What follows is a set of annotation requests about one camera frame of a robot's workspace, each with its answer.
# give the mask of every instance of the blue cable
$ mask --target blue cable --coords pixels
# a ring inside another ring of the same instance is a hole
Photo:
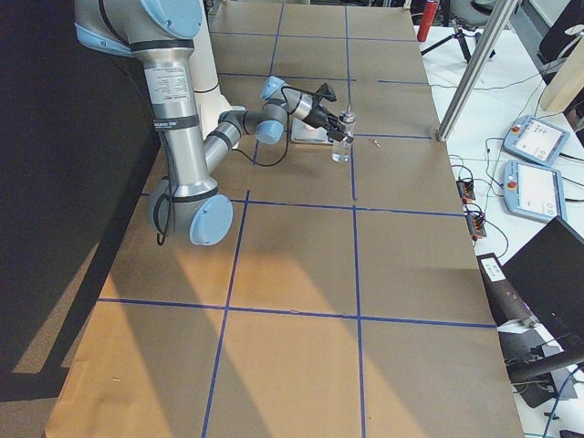
[[[544,435],[543,438],[548,438],[548,430],[549,430],[549,426],[551,425],[552,420],[554,419],[554,416],[556,415],[556,409],[558,407],[559,404],[559,398],[562,395],[562,392],[564,391],[564,388],[566,388],[566,385],[568,384],[568,382],[570,381],[570,379],[572,377],[574,377],[574,374],[576,374],[576,371],[578,371],[580,369],[580,367],[577,367],[575,370],[573,370],[568,376],[567,378],[564,380],[564,383],[562,383],[561,388],[558,391],[558,397],[556,397],[556,401],[554,402],[554,407],[551,408],[551,412],[549,413],[549,418],[547,419],[547,423],[546,423],[546,429],[544,430]]]

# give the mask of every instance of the blue framed device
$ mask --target blue framed device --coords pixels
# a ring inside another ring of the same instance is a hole
[[[503,150],[527,162],[549,167],[569,139],[569,132],[533,116],[515,121],[503,141]]]
[[[555,169],[512,160],[505,166],[503,197],[510,213],[549,222],[567,219],[562,175]]]

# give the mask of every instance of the sticker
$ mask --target sticker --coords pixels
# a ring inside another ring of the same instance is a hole
[[[191,100],[185,67],[146,68],[144,74],[152,104]]]
[[[489,276],[492,282],[505,280],[505,274],[499,267],[499,264],[494,260],[494,258],[483,258],[481,260],[483,267],[485,268],[486,274]]]

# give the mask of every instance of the transparent bottle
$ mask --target transparent bottle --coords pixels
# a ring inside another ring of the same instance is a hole
[[[357,114],[355,114],[350,107],[347,108],[346,111],[342,111],[339,114],[339,124],[342,125],[345,129],[345,132],[350,137],[353,137],[355,134],[355,120],[357,119]],[[350,148],[353,144],[353,139],[351,138],[350,141],[333,141],[332,142],[332,159],[335,162],[347,162],[350,156]]]

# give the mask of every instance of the light blue cap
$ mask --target light blue cap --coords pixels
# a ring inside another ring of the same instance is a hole
[[[96,34],[77,23],[75,28],[77,30],[77,39],[83,46],[119,57],[132,57],[130,48],[118,41]]]
[[[198,0],[140,0],[150,18],[173,37],[190,39],[199,32],[203,12]]]
[[[284,132],[284,125],[277,120],[262,121],[255,127],[257,140],[264,144],[276,144]]]
[[[194,215],[189,238],[194,245],[215,245],[221,241],[234,219],[234,207],[229,198],[216,194],[209,198]]]
[[[268,79],[266,79],[266,83],[262,88],[262,93],[260,94],[260,97],[263,100],[268,100],[276,91],[280,89],[280,87],[284,85],[286,85],[286,82],[284,80],[277,78],[276,76],[270,76]]]

